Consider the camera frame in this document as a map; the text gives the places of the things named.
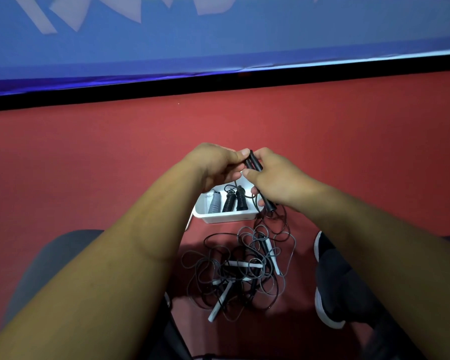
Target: shoe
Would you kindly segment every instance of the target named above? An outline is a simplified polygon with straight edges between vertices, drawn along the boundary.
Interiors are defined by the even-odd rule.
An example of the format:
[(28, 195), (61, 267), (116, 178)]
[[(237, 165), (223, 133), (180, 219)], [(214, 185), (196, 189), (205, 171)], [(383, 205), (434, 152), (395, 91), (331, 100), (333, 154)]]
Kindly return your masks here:
[[(329, 249), (334, 249), (335, 246), (328, 239), (327, 236), (322, 231), (319, 231), (313, 242), (313, 254), (315, 254), (315, 259), (320, 261), (320, 257)], [(317, 311), (318, 318), (328, 327), (335, 330), (340, 330), (345, 326), (345, 321), (334, 321), (330, 318), (330, 314), (324, 309), (324, 303), (322, 302), (322, 296), (315, 289), (315, 310)]]
[(313, 242), (313, 254), (315, 259), (320, 260), (320, 257), (329, 249), (335, 249), (335, 245), (328, 239), (322, 231), (318, 231), (315, 241)]
[(322, 296), (320, 295), (318, 288), (315, 289), (315, 310), (317, 311), (318, 318), (328, 327), (340, 330), (345, 326), (345, 321), (337, 322), (329, 317), (329, 314), (324, 309), (324, 303), (322, 302)]

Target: jump rope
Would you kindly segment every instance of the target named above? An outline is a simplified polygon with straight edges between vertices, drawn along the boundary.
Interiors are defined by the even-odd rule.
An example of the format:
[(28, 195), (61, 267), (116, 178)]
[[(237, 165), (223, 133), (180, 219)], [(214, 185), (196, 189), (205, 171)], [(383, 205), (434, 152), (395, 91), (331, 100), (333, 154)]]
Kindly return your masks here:
[[(263, 167), (252, 151), (245, 160), (249, 169), (262, 171)], [(224, 187), (227, 199), (222, 212), (233, 210), (237, 201), (237, 211), (248, 210), (247, 198), (252, 200), (257, 210), (253, 227), (243, 226), (237, 233), (218, 232), (204, 238), (203, 245), (208, 250), (206, 254), (188, 250), (181, 258), (185, 269), (194, 270), (194, 274), (186, 286), (186, 295), (198, 307), (211, 311), (209, 321), (212, 322), (221, 310), (228, 321), (237, 321), (245, 308), (266, 311), (270, 309), (278, 297), (285, 291), (285, 277), (290, 267), (297, 240), (290, 233), (287, 223), (287, 211), (283, 205), (278, 207), (262, 196), (263, 210), (258, 206), (258, 195), (245, 195), (245, 189), (228, 184)], [(221, 196), (214, 191), (209, 213), (220, 212)], [(273, 231), (269, 224), (281, 222), (280, 231)], [(237, 246), (230, 249), (224, 245), (213, 245), (211, 238), (219, 235), (233, 236)], [(288, 259), (286, 270), (278, 267), (277, 258), (282, 249), (277, 243), (285, 243), (292, 239), (293, 249)], [(186, 257), (198, 256), (192, 265), (186, 265)], [(198, 290), (201, 301), (192, 296), (192, 288)], [(269, 298), (266, 305), (256, 304), (259, 296)]]

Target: black coiled handle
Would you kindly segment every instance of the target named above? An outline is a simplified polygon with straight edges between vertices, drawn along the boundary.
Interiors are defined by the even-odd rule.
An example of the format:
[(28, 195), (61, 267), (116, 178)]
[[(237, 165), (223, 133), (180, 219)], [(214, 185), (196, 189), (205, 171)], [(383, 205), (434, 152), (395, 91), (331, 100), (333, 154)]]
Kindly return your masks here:
[(245, 197), (245, 189), (242, 186), (236, 188), (236, 210), (247, 211), (249, 209), (247, 205), (247, 198)]
[(228, 193), (226, 194), (226, 201), (225, 204), (223, 205), (222, 212), (232, 212), (233, 207), (235, 206), (236, 199), (237, 195), (232, 191), (228, 191)]

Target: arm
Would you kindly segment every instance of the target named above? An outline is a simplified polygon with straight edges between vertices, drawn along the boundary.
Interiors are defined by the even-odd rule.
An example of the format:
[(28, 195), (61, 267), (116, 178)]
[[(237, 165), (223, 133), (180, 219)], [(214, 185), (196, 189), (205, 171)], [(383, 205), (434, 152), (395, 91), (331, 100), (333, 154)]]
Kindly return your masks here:
[(255, 155), (264, 170), (245, 169), (245, 177), (323, 230), (429, 359), (450, 359), (450, 243), (310, 178), (270, 149)]
[(67, 264), (0, 333), (0, 359), (127, 359), (164, 295), (192, 207), (248, 156), (199, 145)]

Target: white shoe sole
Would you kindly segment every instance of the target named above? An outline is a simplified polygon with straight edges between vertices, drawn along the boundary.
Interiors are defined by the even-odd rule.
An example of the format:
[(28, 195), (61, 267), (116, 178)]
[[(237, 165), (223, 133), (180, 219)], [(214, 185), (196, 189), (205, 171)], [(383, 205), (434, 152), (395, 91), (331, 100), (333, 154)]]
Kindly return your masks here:
[(313, 254), (315, 254), (315, 259), (319, 259), (318, 256), (318, 242), (320, 241), (320, 235), (322, 234), (321, 231), (318, 231), (317, 236), (315, 237), (315, 241), (313, 242)]
[(328, 327), (335, 330), (340, 330), (343, 326), (345, 326), (345, 321), (335, 322), (327, 316), (322, 303), (322, 296), (320, 295), (318, 288), (315, 289), (315, 310), (317, 311), (318, 318)]

